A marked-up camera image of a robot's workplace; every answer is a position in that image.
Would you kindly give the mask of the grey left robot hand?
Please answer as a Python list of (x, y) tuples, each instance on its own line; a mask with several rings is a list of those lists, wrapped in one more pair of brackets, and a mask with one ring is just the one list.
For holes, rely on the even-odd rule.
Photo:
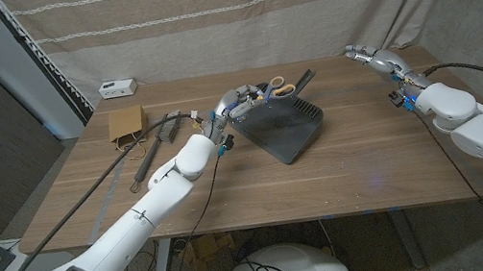
[(206, 121), (204, 136), (214, 144), (223, 140), (224, 130), (229, 122), (246, 118), (249, 111), (265, 103), (257, 86), (242, 85), (230, 89), (220, 99), (212, 118)]

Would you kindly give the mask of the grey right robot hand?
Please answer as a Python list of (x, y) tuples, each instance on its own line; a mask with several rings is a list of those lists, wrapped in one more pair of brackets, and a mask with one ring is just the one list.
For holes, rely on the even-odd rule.
[(386, 80), (396, 80), (402, 87), (415, 86), (425, 89), (431, 85), (424, 75), (417, 73), (401, 56), (387, 49), (376, 49), (364, 44), (354, 44), (345, 47), (347, 58), (370, 67)]

